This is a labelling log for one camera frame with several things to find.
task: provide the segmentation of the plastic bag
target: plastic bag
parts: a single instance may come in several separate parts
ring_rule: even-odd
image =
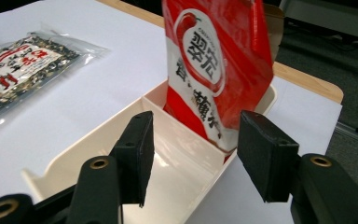
[[[169,114],[229,153],[273,78],[260,0],[163,0]]]
[[[50,31],[31,32],[0,47],[0,125],[4,115],[70,67],[83,66],[108,50]]]

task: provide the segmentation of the white table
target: white table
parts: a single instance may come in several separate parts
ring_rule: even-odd
[[[42,175],[60,152],[167,77],[164,30],[93,0],[45,0],[2,13],[0,45],[46,26],[110,52],[54,80],[6,116],[0,125],[0,196],[31,194],[23,168]],[[278,100],[267,117],[301,145],[301,155],[324,154],[341,105],[278,77],[273,85]],[[241,194],[251,187],[236,158],[188,222],[291,220],[289,203],[263,204],[256,193]]]

